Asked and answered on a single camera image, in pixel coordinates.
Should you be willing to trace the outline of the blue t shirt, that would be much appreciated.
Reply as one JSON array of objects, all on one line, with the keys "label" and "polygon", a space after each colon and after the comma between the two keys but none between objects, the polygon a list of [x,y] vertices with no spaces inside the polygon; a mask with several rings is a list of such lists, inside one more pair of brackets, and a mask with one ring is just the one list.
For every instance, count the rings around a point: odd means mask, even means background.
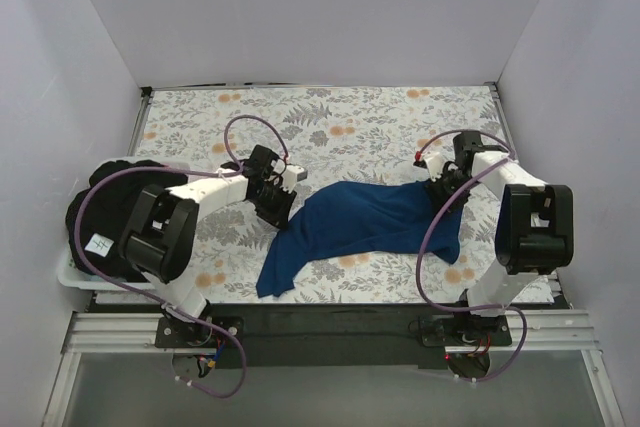
[{"label": "blue t shirt", "polygon": [[437,213],[426,181],[376,185],[340,181],[306,199],[274,237],[256,284],[279,297],[312,261],[369,252],[416,254]]}]

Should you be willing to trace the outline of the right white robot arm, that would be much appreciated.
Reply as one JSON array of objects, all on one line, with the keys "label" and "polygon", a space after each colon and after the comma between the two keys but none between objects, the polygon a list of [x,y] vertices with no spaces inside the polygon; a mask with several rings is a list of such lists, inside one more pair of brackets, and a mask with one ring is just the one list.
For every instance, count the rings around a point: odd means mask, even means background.
[{"label": "right white robot arm", "polygon": [[[478,130],[454,129],[436,135],[416,152],[414,165],[429,173],[427,192],[435,209],[416,258],[418,292],[428,305],[460,313],[452,320],[453,334],[464,344],[475,344],[489,331],[487,318],[510,310],[537,277],[571,263],[573,192],[566,185],[536,178],[520,166],[506,141]],[[422,287],[422,258],[439,222],[461,210],[478,185],[500,201],[495,260],[464,292],[460,306],[446,307],[430,300]]]}]

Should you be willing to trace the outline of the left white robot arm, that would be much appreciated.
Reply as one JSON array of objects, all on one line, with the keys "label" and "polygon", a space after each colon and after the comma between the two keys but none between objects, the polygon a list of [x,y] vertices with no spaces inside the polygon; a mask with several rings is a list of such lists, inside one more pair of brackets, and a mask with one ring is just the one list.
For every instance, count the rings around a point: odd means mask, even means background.
[{"label": "left white robot arm", "polygon": [[260,219],[285,229],[295,187],[307,175],[303,167],[258,145],[249,158],[227,162],[216,172],[195,173],[192,182],[142,190],[119,241],[119,254],[152,284],[160,303],[181,318],[178,334],[188,345],[203,346],[213,333],[211,320],[203,316],[208,301],[186,277],[198,223],[225,207],[249,202]]}]

